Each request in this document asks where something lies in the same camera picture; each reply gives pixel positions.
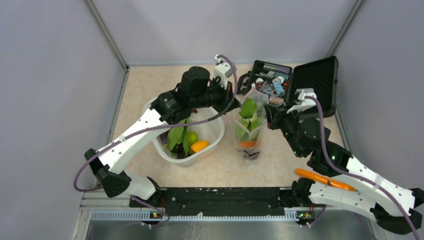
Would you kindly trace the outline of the white plastic basket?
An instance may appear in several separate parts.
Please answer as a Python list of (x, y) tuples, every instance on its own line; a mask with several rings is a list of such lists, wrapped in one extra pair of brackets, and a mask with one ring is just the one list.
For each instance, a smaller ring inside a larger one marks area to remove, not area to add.
[[(145, 113), (145, 111), (150, 107), (151, 103), (155, 99), (156, 97), (153, 97), (145, 103), (142, 111), (140, 112), (141, 113), (140, 117)], [(213, 117), (216, 114), (218, 114), (218, 112), (214, 110), (212, 107), (200, 108), (200, 109), (197, 109), (197, 113), (191, 114), (189, 120), (190, 122), (191, 121), (197, 122), (200, 120), (205, 120), (210, 117)], [(193, 155), (188, 156), (186, 158), (177, 159), (174, 156), (172, 156), (172, 153), (167, 148), (165, 148), (164, 144), (161, 141), (160, 136), (157, 136), (151, 142), (156, 148), (158, 154), (165, 161), (179, 167), (189, 167), (198, 161), (206, 159), (206, 157), (211, 155), (217, 149), (218, 143), (221, 141), (221, 139), (224, 136), (225, 126), (224, 126), (223, 119), (219, 117), (207, 123), (188, 126), (188, 130), (196, 132), (198, 135), (198, 140), (207, 141), (209, 145), (206, 148), (202, 149), (201, 151), (194, 153)]]

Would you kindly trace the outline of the leafy green sprig toy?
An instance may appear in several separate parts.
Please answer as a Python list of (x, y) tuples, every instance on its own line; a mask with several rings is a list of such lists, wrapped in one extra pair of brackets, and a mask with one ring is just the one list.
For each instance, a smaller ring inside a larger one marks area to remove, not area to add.
[(257, 104), (252, 98), (247, 98), (240, 107), (239, 115), (243, 119), (251, 119), (257, 111)]

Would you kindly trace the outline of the dark purple round fruit toy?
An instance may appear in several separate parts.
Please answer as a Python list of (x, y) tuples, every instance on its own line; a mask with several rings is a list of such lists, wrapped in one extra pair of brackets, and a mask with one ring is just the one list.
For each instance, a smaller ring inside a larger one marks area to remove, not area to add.
[(242, 157), (249, 161), (256, 160), (259, 157), (260, 153), (261, 153), (260, 151), (248, 150), (248, 149), (244, 149), (241, 151)]

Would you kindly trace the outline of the clear zip top bag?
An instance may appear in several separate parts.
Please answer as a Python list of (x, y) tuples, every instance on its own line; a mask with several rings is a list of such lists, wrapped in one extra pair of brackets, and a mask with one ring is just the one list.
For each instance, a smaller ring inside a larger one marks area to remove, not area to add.
[(261, 153), (261, 138), (267, 123), (265, 104), (268, 101), (268, 95), (252, 86), (232, 115), (236, 150), (248, 161), (256, 160)]

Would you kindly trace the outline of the orange carrot toy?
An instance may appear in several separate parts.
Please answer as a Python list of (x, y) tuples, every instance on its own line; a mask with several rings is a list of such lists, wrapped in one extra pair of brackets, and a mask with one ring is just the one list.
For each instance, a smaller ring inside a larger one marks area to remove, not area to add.
[(240, 148), (255, 148), (257, 146), (257, 141), (256, 140), (251, 140), (251, 141), (240, 141), (238, 143), (238, 146)]

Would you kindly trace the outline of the green cabbage toy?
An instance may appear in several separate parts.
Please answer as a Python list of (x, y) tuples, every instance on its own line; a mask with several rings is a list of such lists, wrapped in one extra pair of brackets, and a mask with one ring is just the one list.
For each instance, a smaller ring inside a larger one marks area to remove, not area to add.
[(235, 126), (235, 137), (238, 141), (256, 141), (261, 133), (261, 124), (258, 122), (243, 123)]

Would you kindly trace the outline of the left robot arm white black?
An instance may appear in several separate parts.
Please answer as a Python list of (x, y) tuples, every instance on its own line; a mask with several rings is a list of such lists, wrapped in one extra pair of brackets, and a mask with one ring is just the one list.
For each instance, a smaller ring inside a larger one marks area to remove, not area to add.
[(130, 177), (124, 169), (132, 158), (162, 133), (184, 123), (194, 109), (214, 108), (217, 115), (198, 124), (206, 124), (240, 106), (237, 91), (229, 77), (237, 80), (236, 67), (219, 63), (214, 67), (214, 78), (204, 67), (192, 66), (182, 74), (174, 89), (159, 94), (147, 110), (122, 135), (98, 150), (84, 153), (85, 166), (90, 167), (108, 198), (121, 194), (140, 197), (149, 207), (160, 202), (159, 188), (149, 177)]

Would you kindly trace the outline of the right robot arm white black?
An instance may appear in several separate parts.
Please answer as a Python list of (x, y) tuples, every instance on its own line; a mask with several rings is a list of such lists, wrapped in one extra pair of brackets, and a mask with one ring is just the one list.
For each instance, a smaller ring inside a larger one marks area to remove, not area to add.
[(287, 109), (267, 105), (265, 112), (268, 128), (280, 130), (294, 155), (308, 158), (307, 165), (326, 177), (323, 182), (309, 177), (295, 181), (292, 190), (297, 205), (338, 207), (394, 234), (418, 233), (423, 223), (423, 215), (417, 211), (424, 202), (422, 189), (392, 183), (330, 141), (331, 131), (322, 117), (300, 120), (296, 106)]

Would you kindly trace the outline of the orange object behind right arm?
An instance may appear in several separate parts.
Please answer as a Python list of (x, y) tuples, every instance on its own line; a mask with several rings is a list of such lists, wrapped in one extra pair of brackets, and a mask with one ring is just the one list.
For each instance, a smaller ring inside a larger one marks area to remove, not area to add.
[(352, 187), (352, 186), (350, 186), (346, 183), (330, 179), (329, 177), (326, 177), (326, 176), (323, 176), (323, 175), (320, 175), (320, 174), (317, 174), (317, 173), (314, 173), (314, 172), (311, 172), (311, 171), (308, 171), (308, 170), (305, 170), (305, 169), (302, 169), (302, 168), (297, 168), (294, 171), (294, 173), (296, 175), (298, 175), (299, 177), (307, 178), (307, 179), (319, 182), (319, 183), (327, 185), (327, 186), (331, 186), (331, 187), (334, 187), (334, 188), (347, 190), (347, 191), (351, 191), (351, 192), (357, 191), (354, 187)]

